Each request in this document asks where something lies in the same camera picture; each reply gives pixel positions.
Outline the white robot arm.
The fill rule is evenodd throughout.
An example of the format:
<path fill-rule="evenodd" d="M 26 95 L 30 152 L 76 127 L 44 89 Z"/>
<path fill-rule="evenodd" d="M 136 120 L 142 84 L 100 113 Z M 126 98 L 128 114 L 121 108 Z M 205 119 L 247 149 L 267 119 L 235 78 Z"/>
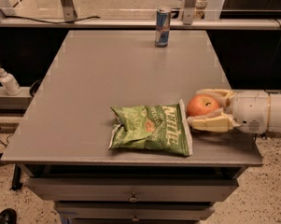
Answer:
<path fill-rule="evenodd" d="M 194 130 L 225 133 L 281 133 L 281 94 L 266 91 L 199 90 L 188 103 Z"/>

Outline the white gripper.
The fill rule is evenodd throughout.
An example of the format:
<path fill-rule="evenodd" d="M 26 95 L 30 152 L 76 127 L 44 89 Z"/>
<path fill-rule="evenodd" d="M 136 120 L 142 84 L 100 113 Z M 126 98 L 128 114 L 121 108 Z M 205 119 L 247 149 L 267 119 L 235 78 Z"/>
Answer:
<path fill-rule="evenodd" d="M 231 104 L 232 114 L 219 108 L 206 115 L 187 117 L 194 130 L 225 133 L 237 127 L 243 133 L 264 133 L 267 130 L 269 94 L 265 91 L 242 91 L 235 95 L 232 90 L 202 89 L 197 94 L 215 98 L 221 107 Z"/>

